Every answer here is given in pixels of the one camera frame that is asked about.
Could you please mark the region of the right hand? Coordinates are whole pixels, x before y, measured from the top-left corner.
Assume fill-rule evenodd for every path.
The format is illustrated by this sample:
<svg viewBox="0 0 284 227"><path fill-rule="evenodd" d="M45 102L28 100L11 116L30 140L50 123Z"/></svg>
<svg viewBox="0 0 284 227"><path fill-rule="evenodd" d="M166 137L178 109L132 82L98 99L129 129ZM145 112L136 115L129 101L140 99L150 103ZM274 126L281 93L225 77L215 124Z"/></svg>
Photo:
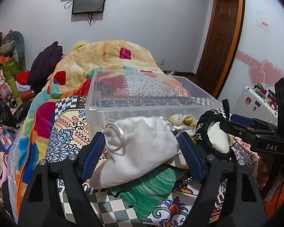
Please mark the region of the right hand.
<svg viewBox="0 0 284 227"><path fill-rule="evenodd" d="M274 155L268 153L257 153L259 160L256 169L256 182L260 189L262 189L269 180L270 171L274 162Z"/></svg>

